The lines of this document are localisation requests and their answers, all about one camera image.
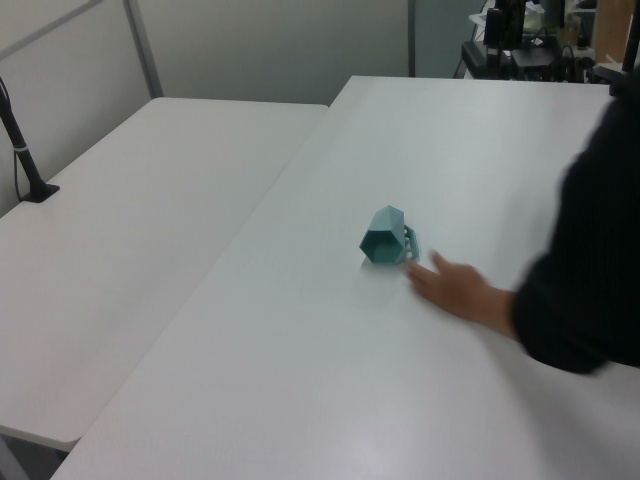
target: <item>hand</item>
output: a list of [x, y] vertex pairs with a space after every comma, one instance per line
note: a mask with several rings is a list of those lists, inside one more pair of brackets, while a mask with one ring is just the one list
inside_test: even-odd
[[438, 253], [432, 260], [436, 272], [407, 262], [407, 275], [418, 295], [456, 317], [516, 338], [509, 315], [512, 292], [493, 288], [469, 265], [449, 263]]

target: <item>wall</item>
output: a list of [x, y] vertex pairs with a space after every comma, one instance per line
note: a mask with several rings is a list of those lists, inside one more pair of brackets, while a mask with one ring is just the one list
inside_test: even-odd
[[416, 76], [451, 78], [484, 0], [417, 0]]
[[[122, 0], [103, 0], [3, 59], [0, 76], [45, 180], [149, 100]], [[16, 203], [13, 148], [1, 128], [0, 216]]]
[[407, 76], [407, 0], [134, 0], [166, 96], [330, 104]]

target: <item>black sleeve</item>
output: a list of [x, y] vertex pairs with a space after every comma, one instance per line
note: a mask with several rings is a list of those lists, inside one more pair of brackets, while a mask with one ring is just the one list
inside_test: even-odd
[[525, 350], [562, 370], [640, 365], [639, 111], [628, 95], [611, 104], [567, 174], [550, 249], [515, 296]]

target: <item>white table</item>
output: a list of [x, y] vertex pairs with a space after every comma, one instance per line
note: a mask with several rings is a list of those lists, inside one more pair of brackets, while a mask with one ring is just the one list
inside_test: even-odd
[[0, 433], [69, 450], [326, 107], [155, 100], [0, 220]]
[[608, 101], [353, 78], [54, 478], [637, 478], [640, 372], [539, 364], [357, 248], [392, 204], [514, 285]]

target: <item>teal mug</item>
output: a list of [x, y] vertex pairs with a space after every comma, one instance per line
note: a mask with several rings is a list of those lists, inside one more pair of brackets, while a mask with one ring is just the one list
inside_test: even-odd
[[397, 265], [420, 255], [415, 232], [404, 224], [404, 212], [387, 206], [376, 212], [360, 243], [372, 263]]

